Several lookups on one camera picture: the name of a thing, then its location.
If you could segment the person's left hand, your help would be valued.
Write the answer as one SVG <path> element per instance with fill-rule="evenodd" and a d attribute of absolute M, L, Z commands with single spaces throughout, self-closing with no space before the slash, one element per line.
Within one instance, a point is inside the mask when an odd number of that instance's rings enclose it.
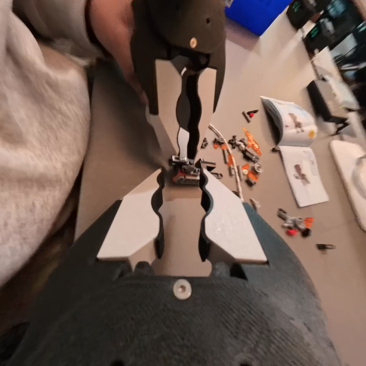
<path fill-rule="evenodd" d="M 131 56 L 131 37 L 134 31 L 134 13 L 131 0 L 92 0 L 88 11 L 91 28 L 101 45 L 119 65 L 125 80 L 141 101 L 148 105 Z"/>

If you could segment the black power box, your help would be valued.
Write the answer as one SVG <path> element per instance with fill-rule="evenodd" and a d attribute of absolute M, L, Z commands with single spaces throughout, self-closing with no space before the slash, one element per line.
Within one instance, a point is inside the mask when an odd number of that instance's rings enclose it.
<path fill-rule="evenodd" d="M 313 109 L 324 122 L 333 123 L 336 126 L 334 135 L 349 126 L 348 112 L 338 101 L 331 85 L 322 79 L 315 79 L 307 86 Z"/>

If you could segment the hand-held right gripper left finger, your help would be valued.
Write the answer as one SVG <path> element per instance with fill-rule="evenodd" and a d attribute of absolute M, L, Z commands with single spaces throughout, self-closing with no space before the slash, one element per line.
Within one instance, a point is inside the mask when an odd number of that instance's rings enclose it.
<path fill-rule="evenodd" d="M 164 170 L 157 169 L 121 200 L 97 254 L 101 261 L 153 262 L 164 252 Z"/>

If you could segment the lego instruction booklet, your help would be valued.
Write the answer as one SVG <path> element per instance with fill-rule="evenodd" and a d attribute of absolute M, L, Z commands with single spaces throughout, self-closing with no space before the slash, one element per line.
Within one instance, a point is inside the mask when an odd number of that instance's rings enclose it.
<path fill-rule="evenodd" d="M 273 122 L 278 148 L 299 208 L 329 201 L 311 144 L 318 134 L 312 114 L 293 102 L 260 96 Z"/>

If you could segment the blue plastic bin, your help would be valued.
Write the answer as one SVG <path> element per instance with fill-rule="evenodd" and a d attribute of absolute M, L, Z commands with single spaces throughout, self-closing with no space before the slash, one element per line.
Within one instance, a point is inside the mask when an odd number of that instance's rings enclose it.
<path fill-rule="evenodd" d="M 226 0 L 226 17 L 261 36 L 288 7 L 290 0 Z"/>

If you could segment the large orange lego flame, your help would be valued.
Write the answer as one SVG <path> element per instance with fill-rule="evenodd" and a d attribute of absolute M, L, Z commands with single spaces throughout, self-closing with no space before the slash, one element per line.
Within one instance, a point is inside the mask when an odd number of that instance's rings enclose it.
<path fill-rule="evenodd" d="M 242 129 L 247 138 L 247 148 L 252 149 L 258 156 L 262 156 L 262 151 L 253 135 L 244 126 L 242 126 Z"/>

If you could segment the black lego motorcycle frame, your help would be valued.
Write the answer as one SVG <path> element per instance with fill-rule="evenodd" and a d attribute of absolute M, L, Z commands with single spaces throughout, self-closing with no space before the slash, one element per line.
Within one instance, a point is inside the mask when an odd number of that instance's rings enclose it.
<path fill-rule="evenodd" d="M 199 186 L 203 188 L 207 181 L 203 170 L 207 170 L 217 179 L 222 179 L 223 174 L 215 172 L 216 163 L 202 158 L 194 162 L 192 159 L 180 156 L 171 156 L 169 165 L 173 168 L 172 181 L 177 185 Z"/>

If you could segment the black battery charger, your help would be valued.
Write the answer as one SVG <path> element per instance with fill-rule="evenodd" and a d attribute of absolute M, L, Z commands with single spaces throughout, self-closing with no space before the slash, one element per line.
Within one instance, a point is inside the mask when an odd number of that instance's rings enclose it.
<path fill-rule="evenodd" d="M 318 19 L 314 27 L 303 39 L 308 53 L 315 53 L 315 50 L 322 51 L 335 41 L 336 31 L 333 22 L 329 18 Z"/>
<path fill-rule="evenodd" d="M 294 0 L 286 10 L 286 16 L 295 30 L 302 28 L 315 13 L 315 0 Z"/>

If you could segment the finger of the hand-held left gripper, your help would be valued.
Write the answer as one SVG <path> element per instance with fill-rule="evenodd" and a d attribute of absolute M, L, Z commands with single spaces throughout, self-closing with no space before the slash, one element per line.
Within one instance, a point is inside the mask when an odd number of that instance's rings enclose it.
<path fill-rule="evenodd" d="M 146 107 L 146 119 L 153 128 L 157 145 L 149 144 L 153 159 L 169 159 L 179 153 L 178 134 L 180 125 L 177 105 L 182 91 L 182 74 L 187 64 L 186 57 L 173 60 L 158 59 L 155 62 L 157 77 L 158 113 L 153 114 Z"/>
<path fill-rule="evenodd" d="M 212 68 L 206 68 L 187 79 L 187 96 L 190 104 L 187 156 L 190 160 L 196 160 L 211 122 L 214 113 L 215 86 L 216 70 Z"/>

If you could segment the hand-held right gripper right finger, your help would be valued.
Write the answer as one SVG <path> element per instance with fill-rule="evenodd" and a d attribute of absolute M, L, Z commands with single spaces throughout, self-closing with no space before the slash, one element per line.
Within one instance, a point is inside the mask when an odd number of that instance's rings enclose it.
<path fill-rule="evenodd" d="M 201 169 L 199 186 L 205 214 L 199 233 L 199 255 L 212 264 L 268 262 L 241 199 Z"/>

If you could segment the white monitor stand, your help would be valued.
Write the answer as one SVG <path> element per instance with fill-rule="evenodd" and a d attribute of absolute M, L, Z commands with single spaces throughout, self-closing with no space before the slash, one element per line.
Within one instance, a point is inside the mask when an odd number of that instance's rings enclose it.
<path fill-rule="evenodd" d="M 366 152 L 343 140 L 333 140 L 329 146 L 358 225 L 366 231 Z"/>

